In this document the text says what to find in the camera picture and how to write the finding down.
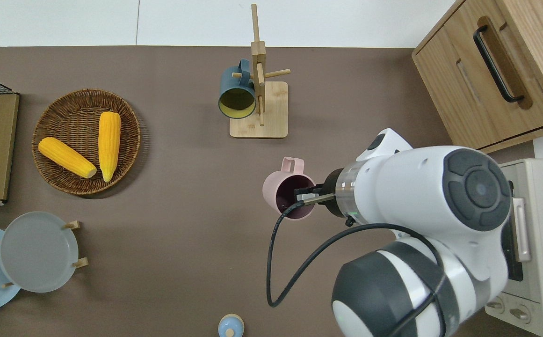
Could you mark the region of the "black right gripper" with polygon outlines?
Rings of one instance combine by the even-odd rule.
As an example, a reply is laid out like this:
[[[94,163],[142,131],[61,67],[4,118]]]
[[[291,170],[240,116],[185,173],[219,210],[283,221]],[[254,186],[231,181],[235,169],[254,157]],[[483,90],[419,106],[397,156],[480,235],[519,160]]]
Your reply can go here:
[[[338,168],[332,171],[331,173],[329,173],[329,175],[327,176],[327,178],[325,179],[322,185],[315,185],[315,186],[308,186],[304,188],[294,189],[294,195],[295,196],[304,195],[304,194],[318,194],[319,196],[324,196],[327,194],[335,195],[338,177],[340,176],[342,171],[343,171],[343,168]],[[324,205],[331,214],[338,216],[340,218],[346,218],[346,216],[342,213],[342,211],[340,211],[335,197],[333,197],[333,199],[331,200],[323,201],[320,204]]]

